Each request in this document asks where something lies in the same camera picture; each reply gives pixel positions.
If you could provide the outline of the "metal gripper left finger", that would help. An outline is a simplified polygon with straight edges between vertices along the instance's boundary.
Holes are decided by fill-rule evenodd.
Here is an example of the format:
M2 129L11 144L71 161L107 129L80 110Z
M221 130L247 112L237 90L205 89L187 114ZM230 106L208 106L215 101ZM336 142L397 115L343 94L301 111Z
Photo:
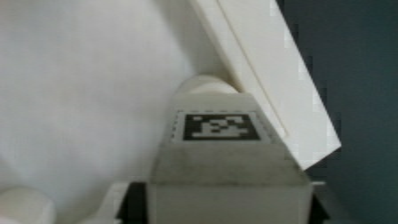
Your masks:
M82 224L148 224L146 183L112 184L96 212Z

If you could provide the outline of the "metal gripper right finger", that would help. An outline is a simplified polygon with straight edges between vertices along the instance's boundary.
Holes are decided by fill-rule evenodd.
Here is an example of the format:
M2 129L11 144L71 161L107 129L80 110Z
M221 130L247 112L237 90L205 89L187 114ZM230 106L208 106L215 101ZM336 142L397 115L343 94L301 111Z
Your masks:
M313 183L310 224L356 224L356 219L343 208L336 194L322 181Z

